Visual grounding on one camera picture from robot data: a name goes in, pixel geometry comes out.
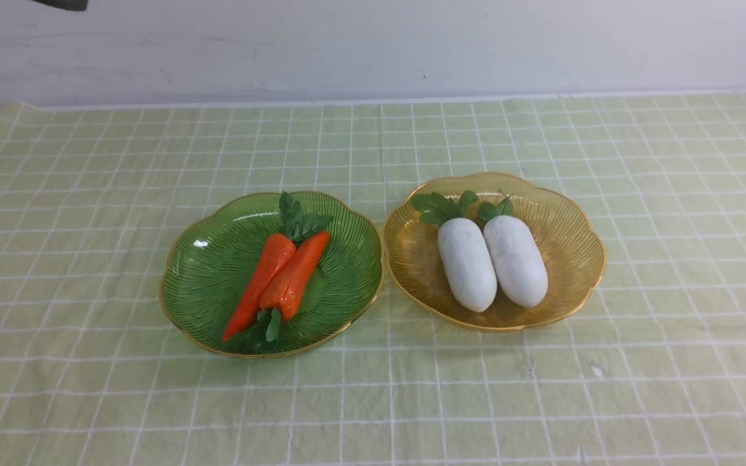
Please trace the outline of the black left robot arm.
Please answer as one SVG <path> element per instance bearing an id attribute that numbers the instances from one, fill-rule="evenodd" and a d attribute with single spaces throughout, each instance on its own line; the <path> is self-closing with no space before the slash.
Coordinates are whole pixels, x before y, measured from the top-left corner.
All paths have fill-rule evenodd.
<path id="1" fill-rule="evenodd" d="M 69 12 L 85 12 L 88 0 L 34 0 L 35 3 Z"/>

